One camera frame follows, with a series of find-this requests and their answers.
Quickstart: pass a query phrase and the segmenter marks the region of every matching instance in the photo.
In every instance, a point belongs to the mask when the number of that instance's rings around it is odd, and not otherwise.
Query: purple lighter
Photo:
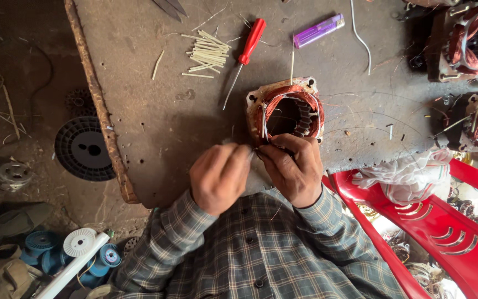
[[[330,34],[333,31],[344,26],[344,16],[338,14],[334,17],[330,17],[326,21],[323,21],[320,24],[317,24],[302,33],[299,33],[294,36],[294,44],[297,49],[311,44],[315,40],[321,38],[324,35]]]

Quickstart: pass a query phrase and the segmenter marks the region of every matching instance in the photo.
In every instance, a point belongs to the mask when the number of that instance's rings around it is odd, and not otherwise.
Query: plaid shirt
[[[111,278],[110,298],[403,298],[357,221],[324,187],[297,209],[273,189],[220,217],[185,192]]]

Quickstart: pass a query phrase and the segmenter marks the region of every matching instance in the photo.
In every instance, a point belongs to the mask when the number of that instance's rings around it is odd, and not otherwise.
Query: scissor blade
[[[166,0],[154,0],[169,16],[174,17],[178,22],[182,23],[182,19],[176,13],[176,10],[173,5],[171,5]]]
[[[182,7],[182,4],[178,2],[178,0],[167,0],[169,4],[173,5],[174,8],[176,8],[179,12],[181,12],[184,16],[189,17],[188,14],[185,12],[184,8]]]

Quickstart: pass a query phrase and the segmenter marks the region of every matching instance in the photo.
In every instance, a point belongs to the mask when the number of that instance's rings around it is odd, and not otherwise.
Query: person
[[[152,215],[112,274],[110,298],[403,298],[358,222],[323,187],[317,140],[282,134],[270,143],[258,156],[276,189],[241,198],[252,149],[203,153],[191,189]]]

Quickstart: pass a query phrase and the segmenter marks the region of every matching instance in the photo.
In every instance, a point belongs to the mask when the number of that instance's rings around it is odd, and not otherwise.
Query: bag
[[[31,285],[27,265],[20,260],[21,249],[10,244],[0,247],[0,252],[10,251],[10,257],[0,259],[0,299],[20,299]]]

